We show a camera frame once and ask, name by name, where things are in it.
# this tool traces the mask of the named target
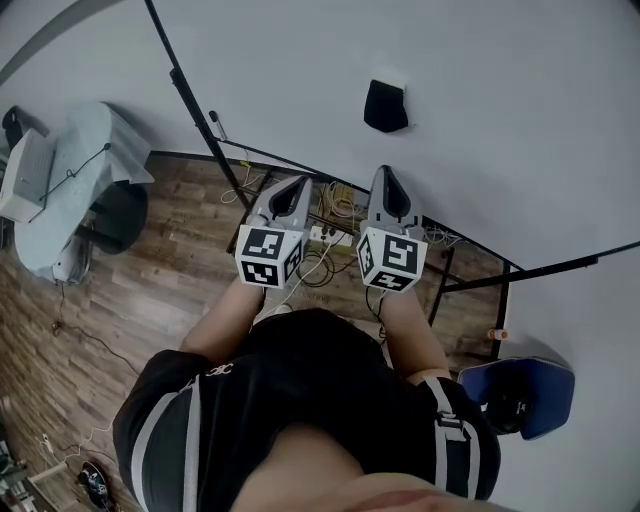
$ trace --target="black object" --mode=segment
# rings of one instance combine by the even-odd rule
[[[404,90],[371,80],[364,105],[364,122],[383,133],[391,133],[409,126],[404,109]]]
[[[451,270],[451,263],[453,263],[453,255],[455,254],[455,249],[452,247],[449,249],[447,254],[447,262],[444,266],[444,272],[442,274],[442,279],[440,280],[440,286],[438,286],[438,293],[436,294],[436,298],[433,301],[433,307],[431,308],[431,314],[429,315],[429,325],[433,325],[435,322],[436,315],[438,314],[438,308],[440,307],[440,300],[442,300],[442,294],[444,293],[444,287],[447,285],[447,276],[449,271]]]
[[[490,372],[485,418],[498,435],[520,432],[533,403],[527,375],[513,365],[496,365]]]
[[[109,496],[109,487],[104,471],[95,462],[82,464],[78,484],[85,490],[91,504],[100,511],[115,510],[115,503]]]
[[[502,262],[502,274],[509,274],[511,268],[505,262]],[[507,319],[507,301],[509,299],[509,283],[502,283],[500,288],[500,301],[498,302],[498,316],[496,318],[496,329],[504,329],[504,322]],[[502,342],[497,339],[491,343],[491,360],[495,361],[500,355],[500,347]]]
[[[147,221],[148,198],[142,185],[119,181],[91,206],[93,230],[80,226],[76,235],[94,242],[107,254],[120,254],[138,239]]]
[[[9,149],[13,149],[20,141],[24,133],[18,119],[18,107],[11,107],[2,118],[2,129],[7,137]]]
[[[495,284],[513,283],[514,281],[524,281],[526,279],[533,279],[534,277],[548,276],[551,274],[566,272],[567,270],[588,267],[597,263],[597,257],[587,256],[585,258],[564,261],[562,263],[556,263],[555,265],[534,268],[532,270],[519,270],[518,272],[511,272],[509,274],[486,277],[484,279],[476,279],[475,281],[467,281],[466,283],[462,284],[452,284],[449,286],[445,286],[444,293],[460,292],[462,290],[473,290],[474,288],[484,288],[485,286],[493,286]]]

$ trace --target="white cable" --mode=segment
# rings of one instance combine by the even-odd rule
[[[374,311],[376,310],[376,306],[378,305],[378,303],[382,300],[382,298],[387,294],[388,290],[384,290],[381,294],[380,297],[378,297],[376,299],[376,301],[373,303],[373,306],[371,306],[371,309],[373,309]]]
[[[427,242],[431,244],[442,243],[447,248],[462,241],[461,237],[453,235],[449,231],[445,231],[438,226],[431,226],[425,229],[424,235]]]
[[[247,164],[247,173],[244,175],[244,183],[242,184],[242,186],[243,187],[248,187],[249,185],[253,185],[256,181],[258,181],[258,179],[260,178],[260,175],[256,176],[252,180],[249,180],[249,175],[251,173],[251,162],[249,162],[249,152],[245,149],[244,150],[244,154],[245,154],[245,158],[246,158],[245,162]],[[229,201],[225,201],[224,198],[228,194],[233,194],[233,199],[231,199]],[[237,196],[237,194],[235,193],[235,191],[233,189],[227,190],[226,192],[223,192],[222,195],[220,196],[220,202],[222,204],[231,204],[236,199],[238,199],[238,196]]]
[[[338,182],[337,181],[332,181],[329,184],[329,194],[327,195],[327,197],[325,197],[325,199],[327,200],[327,202],[329,203],[329,207],[331,208],[331,212],[336,216],[336,217],[340,217],[342,219],[349,219],[351,218],[351,232],[355,233],[355,227],[356,227],[356,217],[361,214],[364,210],[362,208],[357,209],[356,205],[349,199],[347,199],[346,197],[340,197],[338,199],[334,199],[334,195],[335,195],[335,190],[336,187],[338,186]],[[351,212],[345,212],[345,211],[341,211],[338,208],[338,204],[340,203],[346,203],[349,205],[349,207],[351,208]]]
[[[293,292],[296,291],[296,288],[300,285],[300,283],[302,281],[304,281],[306,279],[306,277],[308,275],[310,275],[315,269],[317,269],[320,264],[322,263],[322,260],[324,260],[324,257],[327,255],[327,253],[329,252],[329,249],[331,249],[335,244],[337,244],[338,242],[334,242],[332,244],[329,244],[327,246],[327,248],[324,250],[324,252],[322,253],[322,256],[320,257],[320,259],[318,260],[318,263],[316,263],[311,270],[309,270],[309,272],[307,272],[305,275],[303,275],[300,280],[296,283],[296,285],[293,287],[293,289],[289,292],[289,295],[287,295],[285,297],[285,299],[280,302],[277,306],[271,308],[269,311],[267,311],[264,315],[260,315],[260,318],[258,318],[258,320],[255,321],[255,323],[257,324],[258,322],[260,322],[261,320],[264,320],[266,317],[268,317],[271,313],[273,313],[276,309],[278,309],[280,306],[282,306],[285,302],[287,302],[291,296],[293,295]]]
[[[111,423],[109,423],[109,428],[98,428],[98,427],[91,427],[91,432],[89,433],[89,437],[82,439],[82,441],[80,441],[80,444],[78,445],[78,453],[71,453],[69,455],[65,455],[65,457],[62,460],[58,460],[58,458],[56,457],[55,453],[53,453],[53,451],[49,451],[49,447],[47,446],[47,443],[45,443],[44,441],[39,441],[39,443],[42,446],[45,446],[47,448],[47,451],[49,451],[49,453],[51,453],[51,456],[53,457],[53,459],[58,463],[58,464],[64,464],[65,462],[67,462],[67,459],[70,459],[71,457],[79,457],[81,455],[81,450],[82,447],[87,444],[90,443],[91,440],[93,439],[93,434],[97,431],[97,432],[110,432],[111,429],[113,428],[113,420],[111,420]]]

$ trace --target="wooden floor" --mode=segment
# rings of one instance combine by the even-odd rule
[[[238,201],[221,204],[220,195],[228,186],[216,164],[151,158],[147,168],[156,183],[148,188],[145,231],[119,256],[94,250],[82,285],[65,286],[64,304],[60,286],[32,276],[13,250],[0,253],[0,395],[9,397],[3,415],[11,447],[32,473],[55,464],[39,442],[43,433],[51,439],[58,460],[77,453],[73,445],[87,437],[92,426],[110,425],[136,380],[124,361],[70,326],[104,340],[140,371],[156,352],[177,348],[236,276],[235,262],[225,248],[243,209]],[[236,171],[244,175],[243,168]],[[495,258],[466,243],[455,247],[452,272],[459,277],[500,273],[501,263]],[[444,250],[430,247],[428,261],[444,267]],[[338,268],[354,254],[332,253]],[[416,286],[426,315],[439,284],[440,276],[426,271]],[[377,336],[378,324],[365,305],[364,291],[354,264],[326,287],[301,285],[289,303],[294,308],[331,309]],[[488,353],[486,332],[494,327],[498,298],[495,287],[444,296],[434,330],[454,368],[478,364],[465,352]],[[277,296],[270,297],[267,307],[277,303]],[[51,324],[61,314],[67,327],[54,336]],[[123,509],[138,508],[119,480],[111,434],[98,431],[81,456],[68,459],[71,470],[44,485],[43,491],[59,508],[86,508],[86,498],[74,485],[74,475],[86,459],[107,469]]]

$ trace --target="black pole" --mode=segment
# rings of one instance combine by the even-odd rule
[[[431,308],[431,314],[429,315],[429,325],[433,325],[433,322],[436,319],[436,315],[438,314],[440,300],[442,299],[442,294],[444,293],[444,287],[447,284],[447,276],[449,275],[449,271],[451,270],[451,263],[453,262],[454,252],[455,249],[452,247],[451,249],[449,249],[449,254],[447,254],[447,263],[444,266],[444,273],[442,274],[442,279],[440,280],[438,293],[436,294],[436,299],[433,301],[433,307]]]
[[[566,272],[567,270],[588,267],[597,263],[598,258],[596,258],[595,256],[587,256],[586,258],[578,258],[577,260],[556,263],[555,265],[549,265],[547,267],[534,268],[532,270],[519,270],[518,272],[511,272],[509,274],[502,274],[499,276],[487,277],[484,279],[476,279],[475,281],[468,281],[464,284],[452,284],[449,286],[445,286],[443,293],[460,292],[463,290],[473,290],[474,288],[483,288],[484,286],[513,283],[514,281],[524,281],[526,279],[533,279],[534,277],[548,276],[551,274]]]
[[[207,146],[209,146],[209,149],[211,150],[211,153],[213,153],[213,156],[216,157],[216,161],[218,162],[218,165],[220,166],[222,173],[225,175],[225,177],[229,181],[231,188],[238,196],[238,199],[240,199],[240,202],[242,203],[242,205],[245,208],[249,208],[251,204],[249,203],[247,196],[240,189],[240,183],[238,183],[238,179],[236,178],[236,175],[233,174],[233,170],[231,169],[231,166],[229,165],[227,158],[224,156],[222,148],[220,148],[220,144],[218,144],[218,141],[216,140],[213,133],[211,132],[211,128],[209,128],[209,125],[207,124],[207,121],[205,120],[204,115],[202,114],[202,110],[200,110],[200,107],[198,106],[198,103],[196,102],[196,99],[193,96],[193,93],[191,92],[191,88],[189,87],[189,84],[185,80],[184,75],[182,74],[182,71],[178,68],[173,68],[169,73],[169,75],[173,80],[173,85],[175,85],[176,89],[178,89],[178,92],[180,93],[180,97],[182,98],[182,101],[186,105],[187,110],[189,111],[189,114],[191,114],[191,118],[195,122],[196,127],[200,132],[200,135],[202,135],[202,138],[207,143]]]
[[[261,149],[257,149],[257,148],[252,148],[251,146],[247,146],[245,144],[240,144],[239,142],[233,142],[232,140],[229,139],[221,139],[219,137],[216,137],[216,140],[218,142],[221,142],[222,144],[227,144],[229,146],[234,146],[236,148],[241,148],[244,149],[245,151],[251,151],[252,153],[256,153],[257,155],[262,155],[262,156],[266,156],[267,158],[272,158],[273,160],[279,160],[280,162],[284,162],[285,164],[289,164],[289,165],[295,165],[296,167],[299,167],[300,169],[304,169],[305,171],[309,171],[310,173],[313,173],[317,176],[320,176],[321,178],[323,178],[323,181],[326,182],[331,182],[331,181],[337,181],[338,183],[342,183],[343,185],[347,185],[348,187],[351,187],[354,190],[359,190],[360,192],[364,192],[365,194],[369,194],[369,190],[359,187],[357,185],[354,185],[353,183],[349,183],[348,181],[342,180],[340,178],[336,178],[334,176],[331,176],[330,174],[327,174],[326,172],[322,172],[319,171],[317,169],[314,169],[313,167],[309,167],[308,165],[304,165],[304,164],[300,164],[298,162],[294,162],[293,160],[289,160],[288,158],[284,158],[278,155],[274,155],[273,153],[267,153],[266,151],[262,151]]]
[[[502,266],[502,275],[509,274],[511,267],[505,263]],[[498,317],[496,318],[496,329],[504,329],[504,321],[507,317],[507,299],[509,298],[509,283],[503,283],[500,290],[500,302],[498,302]],[[491,344],[491,360],[497,361],[500,355],[500,347],[502,342],[500,340],[493,340]]]
[[[198,131],[200,132],[200,135],[202,135],[202,138],[204,139],[207,146],[209,147],[209,150],[211,151],[213,156],[216,157],[216,161],[218,162],[218,165],[220,166],[220,169],[222,170],[223,174],[229,181],[231,188],[238,196],[238,199],[240,199],[240,202],[242,203],[242,205],[245,208],[249,208],[250,206],[249,200],[247,199],[247,196],[244,195],[244,193],[240,190],[240,183],[238,183],[238,179],[236,178],[236,175],[233,174],[233,170],[231,169],[229,162],[227,162],[227,159],[224,156],[224,152],[222,151],[220,144],[218,144],[218,141],[216,140],[215,136],[211,132],[211,128],[209,128],[209,125],[207,124],[207,120],[205,119],[204,114],[202,113],[202,110],[200,109],[200,106],[198,105],[198,102],[196,101],[196,98],[193,95],[193,91],[191,91],[191,87],[189,87],[189,83],[184,77],[184,73],[182,72],[180,63],[176,58],[176,54],[173,52],[173,48],[171,47],[171,43],[169,42],[169,38],[167,37],[166,32],[164,31],[162,22],[158,17],[158,13],[156,11],[155,6],[153,5],[153,1],[144,0],[144,3],[147,6],[147,10],[149,11],[149,15],[151,16],[153,25],[156,27],[158,36],[160,36],[160,40],[164,45],[164,49],[167,52],[167,55],[169,56],[169,60],[171,60],[171,64],[173,64],[173,69],[169,73],[169,75],[171,76],[171,80],[173,81],[173,85],[175,85],[176,89],[178,90],[178,93],[180,93],[180,97],[182,98],[182,101],[187,107],[187,110],[191,115],[191,119],[193,119],[193,122],[195,123],[196,128],[198,128]]]

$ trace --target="extension cord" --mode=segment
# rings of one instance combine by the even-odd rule
[[[326,227],[320,226],[311,227],[309,240],[329,245],[342,245],[344,247],[351,247],[353,245],[353,236],[347,235],[344,231],[327,229]]]

